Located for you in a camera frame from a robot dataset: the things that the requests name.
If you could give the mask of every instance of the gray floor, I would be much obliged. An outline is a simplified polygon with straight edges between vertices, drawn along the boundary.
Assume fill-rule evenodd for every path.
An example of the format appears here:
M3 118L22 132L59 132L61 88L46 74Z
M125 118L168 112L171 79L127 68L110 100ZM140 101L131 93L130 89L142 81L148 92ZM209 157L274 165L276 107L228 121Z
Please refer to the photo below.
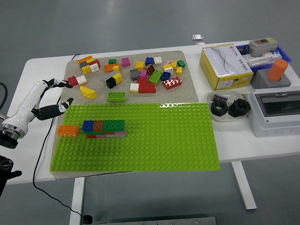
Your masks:
M202 33L206 43L272 37L300 75L299 8L295 0L0 0L0 82L9 90L0 113L7 113L29 59L192 45L191 33ZM233 170L222 164L220 172L87 178L83 212L98 222L211 216L219 225L299 224L299 160L243 162L258 207L254 211L244 210ZM70 204L73 183L39 185ZM0 224L68 224L70 215L32 184L7 186L0 207Z

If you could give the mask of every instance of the orange knob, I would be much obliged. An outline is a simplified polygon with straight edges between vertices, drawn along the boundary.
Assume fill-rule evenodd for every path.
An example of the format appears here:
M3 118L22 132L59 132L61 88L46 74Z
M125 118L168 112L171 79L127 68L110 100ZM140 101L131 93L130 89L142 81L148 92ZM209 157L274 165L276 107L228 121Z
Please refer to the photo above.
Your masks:
M268 73L268 78L272 81L280 81L288 65L285 60L276 60Z

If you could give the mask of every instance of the green baseplate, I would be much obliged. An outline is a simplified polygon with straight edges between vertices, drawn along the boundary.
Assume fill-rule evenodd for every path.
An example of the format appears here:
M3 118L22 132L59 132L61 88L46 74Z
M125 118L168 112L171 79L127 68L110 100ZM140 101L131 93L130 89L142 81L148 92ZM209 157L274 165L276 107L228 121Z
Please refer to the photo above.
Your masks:
M72 105L64 125L125 120L126 138L60 137L52 172L219 170L207 103Z

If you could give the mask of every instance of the cardboard box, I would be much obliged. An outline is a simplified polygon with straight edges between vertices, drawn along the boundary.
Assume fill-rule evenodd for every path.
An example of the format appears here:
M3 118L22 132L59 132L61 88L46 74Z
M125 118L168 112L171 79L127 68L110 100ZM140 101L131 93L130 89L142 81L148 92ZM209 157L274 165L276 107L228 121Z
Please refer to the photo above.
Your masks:
M234 44L203 48L200 65L213 90L246 87L253 76Z

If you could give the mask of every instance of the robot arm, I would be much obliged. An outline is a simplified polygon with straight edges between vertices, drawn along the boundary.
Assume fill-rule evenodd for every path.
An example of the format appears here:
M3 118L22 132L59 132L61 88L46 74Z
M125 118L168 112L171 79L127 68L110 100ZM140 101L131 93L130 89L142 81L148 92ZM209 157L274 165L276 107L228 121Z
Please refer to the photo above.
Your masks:
M68 81L51 79L38 82L23 100L16 114L6 118L0 125L0 145L14 149L19 138L23 138L28 132L28 124L37 117L46 120L62 115L71 105L73 99L66 102L39 108L39 103L44 93L55 87L72 88Z

